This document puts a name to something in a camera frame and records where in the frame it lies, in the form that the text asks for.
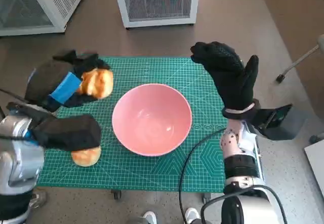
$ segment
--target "blue tape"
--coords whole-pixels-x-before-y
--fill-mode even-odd
[[[79,88],[81,80],[69,72],[61,84],[50,95],[57,102],[64,104]]]

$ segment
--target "black cable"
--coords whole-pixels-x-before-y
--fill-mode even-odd
[[[8,136],[3,134],[0,134],[0,139],[34,141],[34,139],[32,138],[26,138],[21,136]]]
[[[24,102],[24,103],[28,103],[28,101],[27,101],[26,99],[22,98],[21,96],[18,96],[17,94],[15,94],[15,93],[13,93],[13,92],[11,92],[11,91],[7,91],[7,90],[2,89],[2,88],[0,88],[0,91],[2,91],[2,92],[4,92],[4,93],[6,93],[6,94],[8,94],[8,95],[10,95],[10,96],[12,96],[12,97],[14,97],[14,98],[16,98],[16,99],[19,100],[19,101],[22,101],[22,102]]]
[[[180,182],[179,182],[179,204],[180,204],[180,210],[181,210],[181,214],[182,214],[182,217],[183,217],[183,220],[184,220],[184,223],[185,224],[188,224],[187,220],[186,220],[186,216],[185,216],[185,212],[183,210],[183,206],[182,206],[182,196],[181,196],[181,192],[182,192],[182,183],[183,183],[183,178],[184,178],[184,173],[186,171],[186,167],[187,167],[187,164],[190,160],[190,157],[192,155],[192,153],[194,152],[194,150],[200,146],[202,143],[204,143],[205,141],[211,139],[213,136],[215,136],[216,134],[224,131],[226,128],[223,128],[223,129],[220,129],[220,130],[217,130],[209,135],[207,135],[205,138],[201,139],[193,148],[192,150],[190,151],[188,157],[187,157],[187,160],[186,162],[184,163],[184,166],[183,166],[183,169],[182,169],[182,172],[181,172],[181,177],[180,177]]]
[[[246,192],[248,192],[248,191],[250,191],[250,190],[256,189],[256,188],[261,188],[261,189],[268,190],[268,191],[270,191],[270,192],[273,194],[273,196],[274,196],[275,199],[277,200],[278,205],[279,205],[279,207],[280,207],[281,214],[282,214],[282,218],[283,218],[283,222],[284,222],[285,224],[288,224],[288,222],[287,222],[287,218],[286,218],[286,214],[285,214],[285,210],[284,210],[284,207],[282,206],[282,203],[281,203],[281,201],[280,201],[280,199],[279,199],[279,196],[275,193],[275,191],[274,191],[272,188],[270,188],[270,187],[268,187],[268,186],[265,186],[265,185],[260,185],[260,184],[258,184],[258,185],[253,185],[253,186],[251,186],[251,187],[248,187],[248,188],[246,188],[246,189],[243,189],[243,190],[237,191],[237,192],[232,193],[232,194],[227,194],[227,195],[223,195],[223,196],[220,196],[220,197],[214,198],[214,199],[212,199],[211,201],[207,202],[205,205],[203,205],[203,207],[201,208],[201,211],[200,211],[202,224],[207,224],[207,223],[206,223],[206,219],[205,219],[205,210],[206,210],[207,207],[209,207],[210,205],[212,205],[212,204],[214,204],[214,203],[216,203],[216,202],[218,202],[218,201],[225,200],[225,199],[230,198],[230,197],[235,197],[235,196],[238,196],[238,195],[244,194],[244,193],[246,193]]]

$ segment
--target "bun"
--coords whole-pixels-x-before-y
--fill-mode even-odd
[[[101,147],[96,147],[88,150],[71,152],[74,163],[82,167],[90,167],[95,165],[100,158]]]
[[[109,96],[113,88],[113,73],[111,70],[95,68],[84,72],[78,94],[87,94],[97,99]]]

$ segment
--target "white cabinet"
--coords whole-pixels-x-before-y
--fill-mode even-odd
[[[124,27],[194,24],[198,0],[117,0]]]
[[[0,36],[64,32],[80,0],[0,0]]]

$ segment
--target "table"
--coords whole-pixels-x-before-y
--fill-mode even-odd
[[[193,146],[204,136],[224,128],[223,103],[213,80],[202,65],[190,58],[102,57],[114,72],[114,91],[103,100],[78,108],[61,108],[58,117],[92,114],[102,127],[102,154],[91,167],[74,164],[70,153],[48,150],[39,186],[113,190],[177,191],[183,164]],[[187,139],[171,153],[143,157],[124,148],[116,139],[111,115],[127,91],[146,83],[167,84],[188,100],[193,124]],[[220,193],[224,166],[219,146],[221,134],[193,153],[183,184],[186,192]]]

